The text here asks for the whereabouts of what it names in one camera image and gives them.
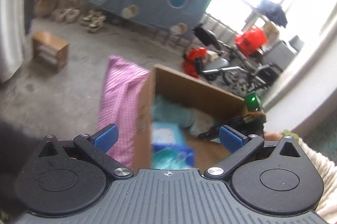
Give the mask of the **green cuff white sleeve forearm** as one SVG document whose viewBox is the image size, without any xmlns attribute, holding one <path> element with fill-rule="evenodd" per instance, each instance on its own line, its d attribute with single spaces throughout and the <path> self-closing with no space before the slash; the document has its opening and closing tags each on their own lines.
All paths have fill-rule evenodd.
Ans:
<svg viewBox="0 0 337 224">
<path fill-rule="evenodd" d="M 316 170 L 320 174 L 324 191 L 316 208 L 316 213 L 328 223 L 336 223 L 337 212 L 337 172 L 336 164 L 319 152 L 312 150 L 303 140 L 295 133 L 288 130 L 281 132 L 282 136 L 291 136 L 306 153 Z"/>
</svg>

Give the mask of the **person right hand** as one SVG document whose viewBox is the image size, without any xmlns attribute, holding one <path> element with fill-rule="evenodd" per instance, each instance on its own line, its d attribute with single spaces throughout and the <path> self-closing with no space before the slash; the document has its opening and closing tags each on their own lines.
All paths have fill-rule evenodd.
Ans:
<svg viewBox="0 0 337 224">
<path fill-rule="evenodd" d="M 270 132 L 264 133 L 264 139 L 266 141 L 280 141 L 282 137 L 283 136 L 280 133 L 270 133 Z"/>
</svg>

